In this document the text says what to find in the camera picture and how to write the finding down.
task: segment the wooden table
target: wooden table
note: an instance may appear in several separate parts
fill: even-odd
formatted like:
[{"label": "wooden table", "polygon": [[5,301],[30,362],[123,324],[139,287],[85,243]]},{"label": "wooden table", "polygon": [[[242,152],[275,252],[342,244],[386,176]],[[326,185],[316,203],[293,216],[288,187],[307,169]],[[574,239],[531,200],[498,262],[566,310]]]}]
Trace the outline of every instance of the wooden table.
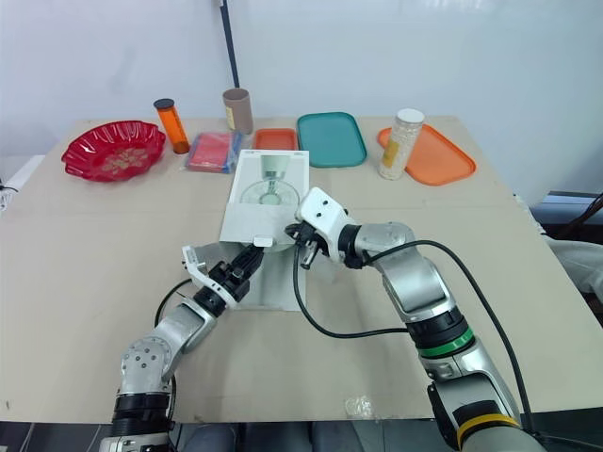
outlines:
[{"label": "wooden table", "polygon": [[[429,119],[478,164],[470,178],[424,186],[379,177],[375,137],[391,118],[358,120],[368,148],[355,168],[312,169],[311,184],[363,222],[405,222],[465,261],[514,345],[536,411],[603,405],[603,330],[546,243],[515,204],[459,120]],[[0,219],[0,411],[36,422],[108,422],[120,355],[153,325],[164,294],[187,274],[181,247],[218,239],[231,175],[181,170],[166,150],[128,182],[89,183],[63,172],[82,121],[44,159]],[[293,127],[293,119],[256,127]],[[185,121],[190,137],[222,120]],[[438,250],[440,268],[473,330],[517,396],[504,348],[469,284]],[[308,275],[308,305],[334,331],[399,326],[374,270]],[[367,396],[380,418],[431,416],[428,378],[406,335],[325,337],[300,313],[234,312],[177,372],[175,418],[186,422],[346,418],[345,401]]]}]

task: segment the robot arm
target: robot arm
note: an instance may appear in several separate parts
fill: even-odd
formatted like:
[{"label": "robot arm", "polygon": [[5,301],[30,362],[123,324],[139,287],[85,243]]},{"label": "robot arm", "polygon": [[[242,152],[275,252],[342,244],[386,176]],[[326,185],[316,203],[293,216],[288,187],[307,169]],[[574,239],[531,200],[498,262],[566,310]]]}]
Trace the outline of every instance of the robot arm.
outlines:
[{"label": "robot arm", "polygon": [[263,249],[250,245],[230,264],[219,262],[205,273],[195,249],[184,247],[183,252],[187,270],[201,289],[123,353],[111,436],[101,442],[102,452],[171,450],[171,376],[182,355],[199,345],[226,306],[233,307],[249,292],[249,278],[263,258]]},{"label": "robot arm", "polygon": [[[288,232],[306,248],[309,268],[321,250],[335,262],[361,268],[367,257],[415,240],[401,223],[358,225],[319,188],[312,188]],[[520,427],[519,411],[480,339],[469,328],[435,265],[416,248],[372,264],[415,342],[433,380],[433,413],[446,442],[463,451],[543,451]]]}]

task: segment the plastic bag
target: plastic bag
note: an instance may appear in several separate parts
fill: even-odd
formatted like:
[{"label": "plastic bag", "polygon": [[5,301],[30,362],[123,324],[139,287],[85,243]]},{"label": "plastic bag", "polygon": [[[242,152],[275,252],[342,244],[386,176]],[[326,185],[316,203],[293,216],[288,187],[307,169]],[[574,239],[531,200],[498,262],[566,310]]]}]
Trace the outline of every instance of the plastic bag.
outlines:
[{"label": "plastic bag", "polygon": [[228,174],[236,166],[243,138],[240,132],[199,134],[192,143],[185,167]]}]

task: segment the yellow ring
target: yellow ring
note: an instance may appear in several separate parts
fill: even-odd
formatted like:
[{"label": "yellow ring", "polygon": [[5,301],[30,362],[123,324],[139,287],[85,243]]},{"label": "yellow ring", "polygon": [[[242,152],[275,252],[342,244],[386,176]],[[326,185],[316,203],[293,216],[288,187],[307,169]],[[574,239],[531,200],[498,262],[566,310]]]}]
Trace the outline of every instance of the yellow ring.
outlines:
[{"label": "yellow ring", "polygon": [[510,424],[514,427],[520,427],[519,423],[515,421],[512,417],[506,416],[504,414],[484,414],[482,416],[474,417],[464,422],[456,432],[456,441],[459,444],[459,449],[461,448],[461,440],[463,439],[463,435],[466,431],[474,426],[478,426],[479,424],[485,424],[487,422],[504,422]]}]

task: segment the green ring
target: green ring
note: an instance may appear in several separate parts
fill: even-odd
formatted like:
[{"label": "green ring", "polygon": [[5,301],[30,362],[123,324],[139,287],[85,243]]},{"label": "green ring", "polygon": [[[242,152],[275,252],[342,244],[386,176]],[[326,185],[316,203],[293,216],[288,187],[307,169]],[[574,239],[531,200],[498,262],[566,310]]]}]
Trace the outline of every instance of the green ring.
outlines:
[{"label": "green ring", "polygon": [[451,351],[457,350],[466,346],[473,339],[473,331],[467,328],[466,331],[453,341],[433,348],[419,348],[418,353],[424,358],[434,358],[440,355],[445,355]]}]

